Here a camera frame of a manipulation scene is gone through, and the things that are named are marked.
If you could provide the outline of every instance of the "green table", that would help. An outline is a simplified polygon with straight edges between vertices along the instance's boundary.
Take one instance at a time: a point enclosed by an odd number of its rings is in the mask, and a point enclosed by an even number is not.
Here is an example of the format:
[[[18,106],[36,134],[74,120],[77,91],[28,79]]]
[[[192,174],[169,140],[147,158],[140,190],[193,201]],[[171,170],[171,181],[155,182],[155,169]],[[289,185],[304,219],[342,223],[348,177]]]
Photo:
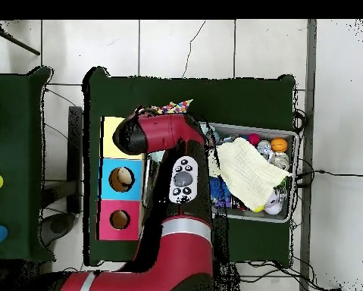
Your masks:
[[[42,88],[52,71],[38,67],[27,75],[0,74],[0,224],[8,238],[0,258],[48,261],[53,254],[39,241],[41,208]]]
[[[150,77],[109,77],[104,68],[90,70],[84,79],[86,106],[84,141],[89,141],[89,157],[84,155],[86,185],[84,221],[89,238],[89,263],[101,260],[133,259],[137,241],[100,241],[95,239],[95,200],[98,185],[100,117],[126,117],[139,105],[163,106],[169,102],[194,99],[189,110],[198,120],[212,123],[292,130],[292,76],[277,80],[240,78],[228,80],[157,79]],[[289,266],[289,224],[229,219],[231,261],[277,260]]]

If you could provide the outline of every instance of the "shape sorter box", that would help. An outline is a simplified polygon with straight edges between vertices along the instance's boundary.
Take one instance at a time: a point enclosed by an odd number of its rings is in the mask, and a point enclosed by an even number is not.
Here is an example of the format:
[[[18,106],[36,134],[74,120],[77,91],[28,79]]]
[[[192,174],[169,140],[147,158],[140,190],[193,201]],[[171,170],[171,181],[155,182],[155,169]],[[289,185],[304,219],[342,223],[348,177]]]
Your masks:
[[[124,160],[104,158],[99,175],[102,175],[101,200],[140,201],[142,200],[142,172],[144,162],[140,160]],[[111,172],[119,167],[125,167],[133,173],[133,185],[126,192],[115,191],[109,183]]]
[[[100,201],[99,239],[113,241],[137,241],[139,239],[139,213],[141,204],[138,201]],[[127,225],[116,229],[111,225],[111,215],[115,211],[127,214]]]
[[[112,136],[118,125],[122,122],[122,117],[102,117],[103,126],[103,158],[123,158],[130,160],[142,160],[145,158],[144,154],[128,155],[124,154],[113,142]]]

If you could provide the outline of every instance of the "pink ball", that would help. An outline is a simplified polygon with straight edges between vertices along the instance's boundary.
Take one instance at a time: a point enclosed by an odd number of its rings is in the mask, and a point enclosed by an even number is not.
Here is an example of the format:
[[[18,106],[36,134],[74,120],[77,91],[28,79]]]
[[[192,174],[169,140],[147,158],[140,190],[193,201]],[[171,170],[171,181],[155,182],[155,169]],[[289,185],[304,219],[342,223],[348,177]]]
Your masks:
[[[251,145],[256,146],[261,141],[261,137],[258,134],[249,134],[249,142]]]

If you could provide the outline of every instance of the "pink block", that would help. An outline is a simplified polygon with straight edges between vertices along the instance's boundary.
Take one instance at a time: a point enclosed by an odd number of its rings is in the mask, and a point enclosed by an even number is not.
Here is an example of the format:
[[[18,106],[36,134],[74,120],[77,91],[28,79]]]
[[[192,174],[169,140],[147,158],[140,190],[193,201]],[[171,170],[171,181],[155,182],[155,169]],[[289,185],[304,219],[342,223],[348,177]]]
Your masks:
[[[100,206],[100,240],[138,240],[140,202],[101,200]],[[111,214],[118,210],[125,211],[130,217],[130,222],[124,229],[115,229],[110,223]]]

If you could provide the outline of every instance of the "orange ball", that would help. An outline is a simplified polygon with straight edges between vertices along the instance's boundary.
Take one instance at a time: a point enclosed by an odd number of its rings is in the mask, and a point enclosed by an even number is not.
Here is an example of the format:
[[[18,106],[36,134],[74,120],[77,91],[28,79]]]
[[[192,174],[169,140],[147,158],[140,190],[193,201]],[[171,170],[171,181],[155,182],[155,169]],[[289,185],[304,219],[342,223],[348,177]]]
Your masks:
[[[271,141],[271,149],[273,152],[284,153],[287,150],[287,142],[281,137],[277,137]]]

